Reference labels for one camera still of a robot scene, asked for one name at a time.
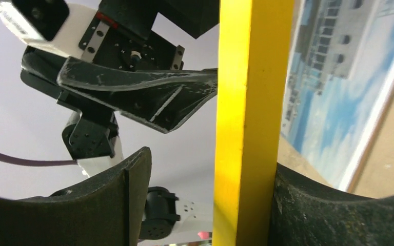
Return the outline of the yellow picture frame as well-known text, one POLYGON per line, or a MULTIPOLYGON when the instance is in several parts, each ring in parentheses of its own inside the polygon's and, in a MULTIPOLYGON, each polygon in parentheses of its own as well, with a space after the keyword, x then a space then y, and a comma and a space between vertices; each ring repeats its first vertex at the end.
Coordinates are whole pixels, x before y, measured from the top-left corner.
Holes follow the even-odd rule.
POLYGON ((294 1, 221 1, 213 245, 266 245, 294 1))

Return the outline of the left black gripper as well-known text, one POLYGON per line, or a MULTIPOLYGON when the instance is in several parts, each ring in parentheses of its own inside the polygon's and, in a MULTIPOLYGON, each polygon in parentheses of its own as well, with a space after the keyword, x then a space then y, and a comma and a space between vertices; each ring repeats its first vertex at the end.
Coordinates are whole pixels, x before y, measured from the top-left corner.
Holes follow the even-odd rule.
POLYGON ((131 71, 69 57, 57 76, 61 87, 161 133, 178 129, 217 95, 218 70, 181 70, 181 52, 152 26, 161 14, 198 38, 219 23, 218 1, 101 1, 96 11, 92 23, 108 28, 103 40, 134 54, 112 58, 101 46, 93 62, 131 71))

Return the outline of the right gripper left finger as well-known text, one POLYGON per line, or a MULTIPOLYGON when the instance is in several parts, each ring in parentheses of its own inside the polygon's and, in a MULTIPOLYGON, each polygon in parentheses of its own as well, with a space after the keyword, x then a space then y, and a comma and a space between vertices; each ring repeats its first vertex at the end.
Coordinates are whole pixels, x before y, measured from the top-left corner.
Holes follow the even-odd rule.
POLYGON ((151 167, 143 147, 49 197, 0 198, 0 245, 137 245, 151 167))

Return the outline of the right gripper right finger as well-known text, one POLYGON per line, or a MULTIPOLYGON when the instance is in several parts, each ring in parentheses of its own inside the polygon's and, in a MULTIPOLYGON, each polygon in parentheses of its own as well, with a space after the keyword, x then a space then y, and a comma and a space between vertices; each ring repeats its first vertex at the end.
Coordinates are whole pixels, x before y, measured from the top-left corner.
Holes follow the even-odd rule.
POLYGON ((394 245, 394 195, 339 191, 278 165, 269 245, 394 245))

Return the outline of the building photo print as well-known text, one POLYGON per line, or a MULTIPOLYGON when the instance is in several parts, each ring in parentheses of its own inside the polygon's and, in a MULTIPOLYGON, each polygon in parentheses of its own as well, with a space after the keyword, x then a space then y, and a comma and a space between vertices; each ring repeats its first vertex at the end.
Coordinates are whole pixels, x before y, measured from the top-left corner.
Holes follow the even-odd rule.
POLYGON ((394 88, 394 1, 300 1, 282 137, 348 191, 394 88))

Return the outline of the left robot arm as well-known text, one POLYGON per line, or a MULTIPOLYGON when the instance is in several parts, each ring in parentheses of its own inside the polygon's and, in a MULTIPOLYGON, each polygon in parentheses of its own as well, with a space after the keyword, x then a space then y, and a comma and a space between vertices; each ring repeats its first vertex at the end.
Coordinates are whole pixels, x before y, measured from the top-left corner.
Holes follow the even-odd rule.
POLYGON ((152 30, 161 14, 193 38, 219 1, 14 1, 25 20, 23 81, 72 110, 62 139, 86 175, 123 160, 115 112, 161 133, 216 95, 217 70, 183 68, 185 49, 152 30))

